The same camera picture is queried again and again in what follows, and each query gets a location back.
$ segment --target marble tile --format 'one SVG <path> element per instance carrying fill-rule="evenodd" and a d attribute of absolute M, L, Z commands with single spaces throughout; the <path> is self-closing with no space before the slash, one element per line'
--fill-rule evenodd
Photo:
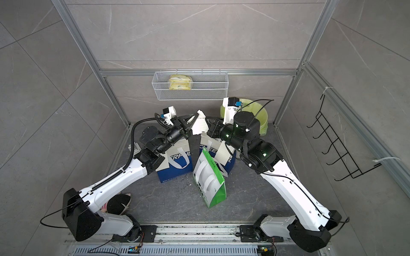
<path fill-rule="evenodd" d="M 99 61 L 102 69 L 184 69 L 184 68 L 297 68 L 298 59 L 293 60 L 247 60 L 247 61 Z"/>
<path fill-rule="evenodd" d="M 156 97 L 152 76 L 107 77 L 117 97 Z"/>
<path fill-rule="evenodd" d="M 63 195 L 67 190 L 71 188 L 80 190 L 100 180 L 105 174 L 111 158 L 111 152 L 102 141 L 95 136 L 64 186 L 57 194 L 47 214 L 62 207 Z M 46 218 L 44 222 L 49 225 L 66 227 L 65 222 L 61 218 L 61 214 L 51 215 Z M 62 245 L 67 238 L 73 239 L 72 235 L 68 233 L 69 230 L 67 229 L 52 229 L 39 225 L 22 255 L 31 256 L 34 251 L 37 255 L 67 255 L 68 252 L 66 254 L 62 253 Z"/>
<path fill-rule="evenodd" d="M 275 4 L 275 3 L 325 3 L 325 0 L 66 0 L 68 5 L 185 5 L 185 4 Z"/>
<path fill-rule="evenodd" d="M 61 17 L 50 0 L 0 2 L 0 22 L 16 40 L 59 20 Z"/>
<path fill-rule="evenodd" d="M 18 43 L 0 49 L 0 77 L 1 167 L 65 99 Z"/>
<path fill-rule="evenodd" d="M 10 249 L 6 255 L 23 252 L 93 137 L 90 127 L 65 102 L 1 168 L 0 237 Z"/>
<path fill-rule="evenodd" d="M 7 31 L 7 29 L 0 23 L 0 48 L 15 42 L 13 36 Z"/>
<path fill-rule="evenodd" d="M 93 74 L 68 98 L 68 102 L 95 133 L 112 108 L 111 101 Z"/>
<path fill-rule="evenodd" d="M 290 107 L 316 152 L 343 209 L 351 217 L 351 224 L 363 248 L 367 255 L 388 255 L 392 251 L 398 255 L 406 254 L 410 249 L 406 242 L 407 230 L 410 227 L 406 212 L 410 210 L 410 202 L 387 171 L 378 167 L 356 179 L 349 177 L 343 181 L 335 181 L 334 179 L 348 174 L 346 168 L 341 161 L 330 166 L 325 164 L 338 158 L 336 151 L 332 148 L 326 155 L 321 153 L 326 152 L 330 141 L 325 135 L 320 139 L 313 139 L 313 136 L 318 136 L 322 131 L 318 124 L 312 128 L 306 127 L 312 125 L 315 120 L 314 116 L 321 105 L 321 94 L 321 89 L 309 77 L 303 77 L 293 94 Z M 323 102 L 322 112 L 360 169 L 364 172 L 372 168 L 374 155 L 327 99 Z M 338 150 L 344 150 L 341 144 L 336 147 Z M 343 159 L 350 168 L 352 161 L 348 157 Z M 383 239 L 383 245 L 376 242 L 379 239 Z"/>
<path fill-rule="evenodd" d="M 19 43 L 66 99 L 92 73 L 63 21 Z"/>
<path fill-rule="evenodd" d="M 342 0 L 333 18 L 410 59 L 410 2 Z"/>
<path fill-rule="evenodd" d="M 102 123 L 101 128 L 98 130 L 97 136 L 110 152 L 114 154 L 124 131 L 124 123 L 115 108 L 112 108 L 107 118 Z"/>
<path fill-rule="evenodd" d="M 289 107 L 279 123 L 279 130 L 299 180 L 321 204 L 328 209 L 337 210 L 342 217 L 346 217 L 338 196 L 317 158 L 317 153 Z M 366 255 L 350 223 L 346 224 L 331 242 L 337 255 Z"/>
<path fill-rule="evenodd" d="M 322 8 L 323 3 L 69 5 L 101 61 L 300 59 Z"/>
<path fill-rule="evenodd" d="M 117 97 L 156 97 L 151 76 L 107 77 Z M 237 97 L 284 96 L 291 76 L 230 76 L 228 94 Z"/>
<path fill-rule="evenodd" d="M 331 20 L 311 63 L 410 166 L 410 61 Z"/>
<path fill-rule="evenodd" d="M 292 76 L 230 76 L 228 94 L 237 97 L 284 96 Z"/>

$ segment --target yellow package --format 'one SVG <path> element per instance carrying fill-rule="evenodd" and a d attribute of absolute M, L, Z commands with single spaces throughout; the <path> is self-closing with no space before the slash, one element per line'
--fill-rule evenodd
<path fill-rule="evenodd" d="M 192 79 L 186 75 L 171 75 L 168 82 L 170 90 L 190 90 Z"/>

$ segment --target black wire rack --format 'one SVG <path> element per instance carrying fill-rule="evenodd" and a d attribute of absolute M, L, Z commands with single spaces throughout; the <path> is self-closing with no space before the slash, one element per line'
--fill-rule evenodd
<path fill-rule="evenodd" d="M 339 156 L 339 158 L 336 159 L 333 163 L 326 163 L 326 164 L 327 164 L 327 165 L 333 165 L 333 164 L 337 163 L 337 162 L 340 160 L 340 161 L 343 162 L 343 165 L 344 165 L 345 168 L 347 169 L 347 171 L 348 171 L 349 174 L 346 175 L 345 177 L 341 178 L 341 179 L 335 179 L 335 181 L 344 180 L 345 178 L 347 178 L 347 177 L 349 177 L 349 176 L 352 177 L 353 179 L 355 179 L 355 178 L 357 178 L 357 177 L 359 177 L 359 176 L 362 176 L 363 174 L 365 174 L 365 173 L 367 173 L 367 172 L 370 172 L 371 170 L 373 170 L 373 169 L 379 167 L 379 166 L 381 165 L 381 163 L 375 164 L 375 165 L 373 166 L 373 168 L 371 168 L 370 170 L 367 170 L 367 171 L 365 171 L 365 172 L 363 172 L 363 171 L 359 168 L 359 166 L 357 165 L 356 161 L 353 159 L 352 155 L 349 153 L 349 151 L 347 150 L 346 146 L 344 145 L 344 143 L 343 143 L 342 140 L 340 139 L 339 135 L 335 132 L 335 130 L 333 129 L 333 127 L 330 125 L 330 123 L 328 122 L 328 120 L 326 119 L 326 117 L 325 117 L 325 116 L 323 115 L 323 113 L 322 113 L 322 106 L 323 106 L 323 102 L 324 102 L 324 100 L 325 100 L 325 95 L 322 94 L 322 96 L 320 97 L 320 99 L 322 100 L 322 103 L 321 103 L 321 105 L 320 105 L 319 112 L 318 112 L 317 115 L 315 116 L 316 121 L 315 121 L 311 126 L 306 126 L 306 127 L 307 127 L 307 128 L 312 128 L 316 123 L 319 123 L 319 125 L 320 125 L 320 126 L 322 127 L 322 129 L 323 129 L 323 132 L 322 132 L 319 136 L 313 137 L 313 138 L 314 138 L 314 139 L 318 139 L 318 138 L 320 138 L 323 134 L 326 134 L 326 136 L 328 137 L 329 141 L 331 142 L 331 144 L 330 144 L 330 146 L 329 146 L 329 149 L 326 151 L 326 153 L 325 153 L 325 152 L 322 152 L 322 154 L 324 154 L 324 155 L 328 154 L 329 151 L 330 151 L 330 149 L 333 147 L 333 148 L 335 149 L 336 153 L 337 153 L 338 156 Z M 322 125 L 322 123 L 319 121 L 319 118 L 321 118 L 321 117 L 323 117 L 323 120 L 326 121 L 327 124 Z M 332 140 L 332 139 L 330 138 L 328 132 L 327 132 L 327 130 L 330 130 L 330 129 L 331 129 L 331 130 L 333 131 L 333 133 L 336 135 L 336 139 L 335 139 L 335 140 Z M 335 143 L 336 143 L 337 141 L 339 141 L 340 144 L 343 145 L 343 148 L 345 149 L 346 153 L 342 154 L 342 153 L 339 152 L 339 150 L 338 150 L 338 149 L 336 148 L 336 146 L 335 146 Z M 350 159 L 352 160 L 352 162 L 354 163 L 355 171 L 351 172 L 351 171 L 349 170 L 349 168 L 347 167 L 347 164 L 346 164 L 346 159 L 347 159 L 347 158 L 350 158 Z"/>

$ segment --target green bag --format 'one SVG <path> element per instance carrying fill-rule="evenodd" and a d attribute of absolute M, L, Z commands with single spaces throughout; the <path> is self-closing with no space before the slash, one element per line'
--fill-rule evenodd
<path fill-rule="evenodd" d="M 196 162 L 194 181 L 208 208 L 226 199 L 225 179 L 205 148 Z"/>

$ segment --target metal rail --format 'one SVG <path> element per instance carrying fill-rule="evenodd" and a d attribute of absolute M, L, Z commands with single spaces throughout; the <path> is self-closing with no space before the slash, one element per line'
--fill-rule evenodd
<path fill-rule="evenodd" d="M 296 86 L 298 85 L 299 79 L 303 74 L 303 63 L 309 61 L 312 57 L 312 54 L 323 35 L 323 32 L 328 25 L 330 18 L 333 15 L 333 12 L 336 9 L 339 0 L 327 0 L 325 7 L 323 8 L 322 14 L 319 17 L 319 21 L 313 31 L 312 36 L 310 37 L 309 43 L 307 44 L 306 50 L 302 55 L 301 61 L 297 68 L 297 75 L 290 82 L 289 88 L 286 91 L 285 96 L 283 97 L 282 103 L 279 106 L 279 110 L 273 120 L 275 126 L 279 125 L 280 120 L 285 113 L 287 106 L 289 105 L 290 99 L 292 98 L 293 93 L 295 92 Z"/>
<path fill-rule="evenodd" d="M 51 1 L 54 4 L 58 13 L 60 14 L 61 18 L 63 19 L 64 23 L 66 24 L 71 35 L 73 36 L 73 39 L 78 45 L 78 48 L 80 49 L 81 53 L 84 55 L 84 58 L 87 60 L 88 64 L 90 65 L 91 70 L 96 75 L 98 81 L 100 82 L 109 100 L 111 101 L 115 110 L 117 111 L 118 115 L 123 121 L 125 127 L 128 127 L 130 125 L 130 122 L 127 118 L 127 115 L 125 114 L 125 111 L 123 110 L 120 103 L 118 102 L 118 99 L 113 93 L 111 87 L 108 85 L 107 81 L 100 74 L 100 67 L 98 65 L 98 62 L 96 61 L 90 48 L 88 47 L 86 41 L 84 40 L 84 37 L 81 35 L 80 29 L 75 23 L 74 18 L 72 17 L 65 1 L 64 0 L 51 0 Z"/>
<path fill-rule="evenodd" d="M 104 69 L 102 76 L 153 76 L 155 72 L 228 72 L 228 75 L 296 75 L 296 69 Z"/>
<path fill-rule="evenodd" d="M 305 72 L 313 79 L 321 90 L 328 89 L 324 92 L 327 98 L 332 102 L 336 110 L 355 130 L 358 136 L 363 140 L 367 147 L 378 159 L 395 156 L 393 151 L 372 131 L 372 129 L 363 121 L 363 119 L 345 102 L 342 96 L 331 87 L 331 85 L 320 75 L 320 73 L 309 63 L 305 62 L 303 66 Z M 404 163 L 397 159 L 386 159 L 381 162 L 390 173 L 393 179 L 403 189 L 404 193 L 410 197 L 410 170 Z"/>

